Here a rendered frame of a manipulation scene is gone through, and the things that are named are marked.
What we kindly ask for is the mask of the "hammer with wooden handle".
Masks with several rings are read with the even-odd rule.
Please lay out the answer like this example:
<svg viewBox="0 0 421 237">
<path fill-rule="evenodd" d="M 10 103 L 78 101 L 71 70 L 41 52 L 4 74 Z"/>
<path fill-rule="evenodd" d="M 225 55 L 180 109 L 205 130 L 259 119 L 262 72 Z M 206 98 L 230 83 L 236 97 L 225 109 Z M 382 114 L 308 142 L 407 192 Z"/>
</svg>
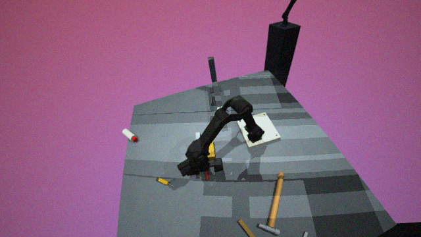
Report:
<svg viewBox="0 0 421 237">
<path fill-rule="evenodd" d="M 276 185 L 276 189 L 275 189 L 275 194 L 274 194 L 274 199 L 273 199 L 273 202 L 272 202 L 272 208 L 271 208 L 271 211 L 270 211 L 270 218 L 268 220 L 268 226 L 259 223 L 259 227 L 261 227 L 261 228 L 263 228 L 267 231 L 270 231 L 270 232 L 272 232 L 272 233 L 274 233 L 275 235 L 278 235 L 278 236 L 280 235 L 280 229 L 274 228 L 274 225 L 275 225 L 277 210 L 278 210 L 278 206 L 279 206 L 279 200 L 280 200 L 280 194 L 281 194 L 281 190 L 282 190 L 283 179 L 284 179 L 284 173 L 279 172 L 278 173 L 277 185 Z"/>
</svg>

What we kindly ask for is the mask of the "white cylinder with red cap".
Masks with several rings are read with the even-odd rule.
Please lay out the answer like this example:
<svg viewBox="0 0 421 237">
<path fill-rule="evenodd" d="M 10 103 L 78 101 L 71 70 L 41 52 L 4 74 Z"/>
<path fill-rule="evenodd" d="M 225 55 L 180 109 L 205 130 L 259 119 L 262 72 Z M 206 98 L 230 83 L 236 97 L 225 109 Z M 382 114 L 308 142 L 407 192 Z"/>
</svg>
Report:
<svg viewBox="0 0 421 237">
<path fill-rule="evenodd" d="M 131 133 L 128 129 L 124 129 L 122 131 L 122 133 L 123 133 L 123 135 L 125 135 L 125 137 L 127 137 L 132 142 L 137 142 L 137 136 L 135 134 Z"/>
</svg>

